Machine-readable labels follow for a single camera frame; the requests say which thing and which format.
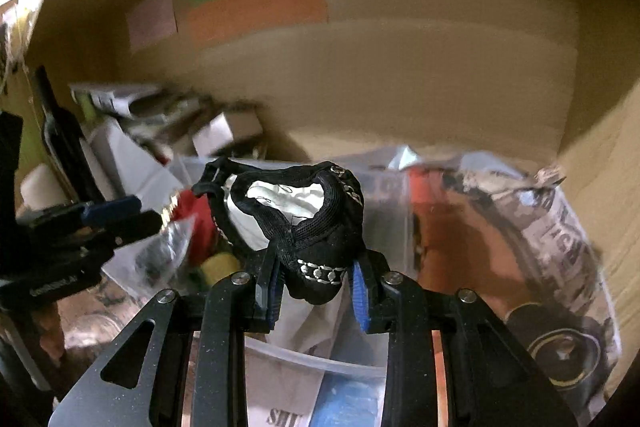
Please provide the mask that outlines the red gold drawstring pouch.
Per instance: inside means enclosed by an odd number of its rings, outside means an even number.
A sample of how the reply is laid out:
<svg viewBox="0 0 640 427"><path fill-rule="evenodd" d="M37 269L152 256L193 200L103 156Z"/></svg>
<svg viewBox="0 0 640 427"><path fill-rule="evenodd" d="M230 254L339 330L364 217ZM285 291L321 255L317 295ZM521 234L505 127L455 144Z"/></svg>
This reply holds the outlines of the red gold drawstring pouch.
<svg viewBox="0 0 640 427"><path fill-rule="evenodd" d="M196 196L190 188L176 192L160 215L164 229L175 222L186 221L192 225L190 244L186 253L190 268L199 267L213 256L219 232L205 196Z"/></svg>

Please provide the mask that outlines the cream mug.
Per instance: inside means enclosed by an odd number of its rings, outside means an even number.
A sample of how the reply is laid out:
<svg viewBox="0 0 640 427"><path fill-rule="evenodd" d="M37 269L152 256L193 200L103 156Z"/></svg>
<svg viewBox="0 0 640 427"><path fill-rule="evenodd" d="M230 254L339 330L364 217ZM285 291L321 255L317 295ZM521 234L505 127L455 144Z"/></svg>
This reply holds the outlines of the cream mug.
<svg viewBox="0 0 640 427"><path fill-rule="evenodd" d="M23 179L20 191L24 205L29 210L45 210L66 205L70 201L47 164L40 164L32 169Z"/></svg>

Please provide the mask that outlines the grey item in plastic bag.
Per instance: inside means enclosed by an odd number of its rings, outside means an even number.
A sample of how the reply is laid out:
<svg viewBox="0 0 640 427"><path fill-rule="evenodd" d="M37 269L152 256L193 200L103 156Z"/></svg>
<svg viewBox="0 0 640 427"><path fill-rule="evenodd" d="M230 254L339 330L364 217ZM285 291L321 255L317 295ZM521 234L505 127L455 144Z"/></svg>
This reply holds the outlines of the grey item in plastic bag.
<svg viewBox="0 0 640 427"><path fill-rule="evenodd" d="M151 298L167 287L178 288L188 271L195 218L171 221L147 239L115 251L103 265L105 275L132 297Z"/></svg>

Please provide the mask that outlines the clear plastic storage box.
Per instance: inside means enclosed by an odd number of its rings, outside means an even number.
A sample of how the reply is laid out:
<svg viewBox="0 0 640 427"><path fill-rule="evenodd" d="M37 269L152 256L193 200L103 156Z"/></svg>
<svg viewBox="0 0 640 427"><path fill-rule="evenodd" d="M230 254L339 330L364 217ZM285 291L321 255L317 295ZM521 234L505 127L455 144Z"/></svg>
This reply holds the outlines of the clear plastic storage box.
<svg viewBox="0 0 640 427"><path fill-rule="evenodd" d="M413 275L408 176L369 169L353 161L346 167L355 173L362 188L364 243L384 254L392 269ZM347 287L330 303L318 307L284 294L276 328L255 345L273 358L284 359L297 352L364 366L386 364L386 337L360 331Z"/></svg>

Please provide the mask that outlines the white plastic sheet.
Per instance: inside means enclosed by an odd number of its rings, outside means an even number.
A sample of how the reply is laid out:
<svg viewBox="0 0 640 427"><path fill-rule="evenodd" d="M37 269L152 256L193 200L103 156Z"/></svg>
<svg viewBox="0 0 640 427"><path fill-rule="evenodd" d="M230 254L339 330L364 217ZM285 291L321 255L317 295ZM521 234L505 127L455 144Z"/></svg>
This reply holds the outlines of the white plastic sheet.
<svg viewBox="0 0 640 427"><path fill-rule="evenodd" d="M96 186L106 200L134 195L143 210L161 212L183 183L149 152L131 140L111 117L82 124L81 145Z"/></svg>

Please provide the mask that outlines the black bottle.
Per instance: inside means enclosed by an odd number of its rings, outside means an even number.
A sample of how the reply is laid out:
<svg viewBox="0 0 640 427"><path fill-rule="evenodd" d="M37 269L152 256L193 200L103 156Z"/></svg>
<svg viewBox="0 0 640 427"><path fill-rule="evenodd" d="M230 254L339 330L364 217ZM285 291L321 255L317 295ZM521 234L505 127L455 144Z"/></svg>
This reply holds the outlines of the black bottle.
<svg viewBox="0 0 640 427"><path fill-rule="evenodd" d="M86 140L76 116L58 104L43 66L36 69L35 80L44 117L42 139L55 166L65 176L79 202L105 202L82 149Z"/></svg>

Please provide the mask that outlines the white small card box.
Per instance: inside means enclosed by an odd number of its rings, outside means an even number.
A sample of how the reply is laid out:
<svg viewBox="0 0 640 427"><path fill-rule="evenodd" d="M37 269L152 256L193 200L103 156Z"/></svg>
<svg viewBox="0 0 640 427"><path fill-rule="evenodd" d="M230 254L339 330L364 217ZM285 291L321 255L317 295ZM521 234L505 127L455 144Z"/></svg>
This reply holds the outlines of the white small card box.
<svg viewBox="0 0 640 427"><path fill-rule="evenodd" d="M254 109L226 110L220 113L192 136L196 155L216 155L221 150L262 135Z"/></svg>

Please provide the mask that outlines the pink paper note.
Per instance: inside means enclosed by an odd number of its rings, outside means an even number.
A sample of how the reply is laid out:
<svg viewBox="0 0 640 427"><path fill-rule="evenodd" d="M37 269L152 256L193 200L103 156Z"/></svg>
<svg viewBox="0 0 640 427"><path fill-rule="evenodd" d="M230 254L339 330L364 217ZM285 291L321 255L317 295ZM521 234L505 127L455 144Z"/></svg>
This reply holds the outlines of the pink paper note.
<svg viewBox="0 0 640 427"><path fill-rule="evenodd" d="M177 32L172 0L143 0L126 14L126 22L132 53L146 49Z"/></svg>

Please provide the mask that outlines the orange paper note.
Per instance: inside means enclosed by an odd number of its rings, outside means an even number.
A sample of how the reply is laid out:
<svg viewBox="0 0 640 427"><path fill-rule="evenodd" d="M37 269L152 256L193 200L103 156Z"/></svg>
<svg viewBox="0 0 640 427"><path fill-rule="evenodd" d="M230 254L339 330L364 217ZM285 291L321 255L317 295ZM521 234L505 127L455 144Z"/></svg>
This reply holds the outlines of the orange paper note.
<svg viewBox="0 0 640 427"><path fill-rule="evenodd" d="M326 23L326 0L210 0L188 13L186 29L197 46L216 46L253 32Z"/></svg>

